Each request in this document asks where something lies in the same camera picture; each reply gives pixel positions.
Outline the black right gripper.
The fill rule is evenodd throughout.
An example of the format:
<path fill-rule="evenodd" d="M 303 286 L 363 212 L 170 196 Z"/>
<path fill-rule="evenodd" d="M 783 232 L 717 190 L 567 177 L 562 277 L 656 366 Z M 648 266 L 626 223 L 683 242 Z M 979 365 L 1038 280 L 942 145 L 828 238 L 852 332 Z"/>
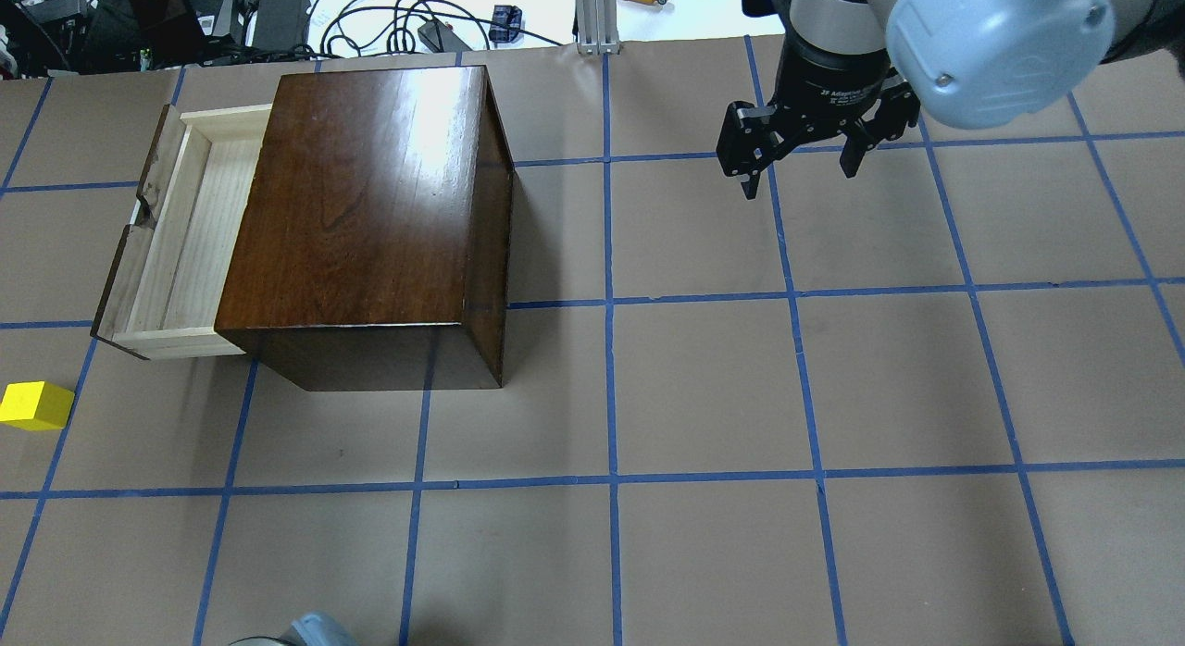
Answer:
<path fill-rule="evenodd" d="M 736 178 L 745 198 L 754 200 L 766 170 L 798 145 L 822 141 L 825 132 L 834 134 L 845 120 L 841 170 L 846 178 L 854 178 L 867 152 L 899 140 L 921 119 L 921 102 L 909 81 L 891 77 L 884 88 L 890 69 L 885 47 L 834 53 L 803 36 L 784 36 L 767 105 L 732 102 L 725 107 L 716 147 L 723 173 Z M 872 119 L 861 119 L 876 101 Z"/>

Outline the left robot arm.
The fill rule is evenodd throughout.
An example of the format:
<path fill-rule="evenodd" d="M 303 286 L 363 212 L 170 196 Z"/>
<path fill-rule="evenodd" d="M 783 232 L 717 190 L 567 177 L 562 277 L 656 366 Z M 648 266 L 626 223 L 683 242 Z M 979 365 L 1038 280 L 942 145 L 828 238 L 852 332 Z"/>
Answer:
<path fill-rule="evenodd" d="M 251 635 L 231 642 L 241 645 L 359 645 L 329 614 L 312 612 L 294 620 L 280 635 Z"/>

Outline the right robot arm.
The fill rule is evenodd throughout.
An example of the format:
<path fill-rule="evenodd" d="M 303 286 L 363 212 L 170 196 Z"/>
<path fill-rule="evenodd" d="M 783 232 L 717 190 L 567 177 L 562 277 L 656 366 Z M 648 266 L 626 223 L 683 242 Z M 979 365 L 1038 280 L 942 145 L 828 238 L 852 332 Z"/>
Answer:
<path fill-rule="evenodd" d="M 784 28 L 766 105 L 728 105 L 716 156 L 754 198 L 766 170 L 843 137 L 841 170 L 923 114 L 1003 127 L 1101 65 L 1181 44 L 1181 0 L 743 0 Z"/>

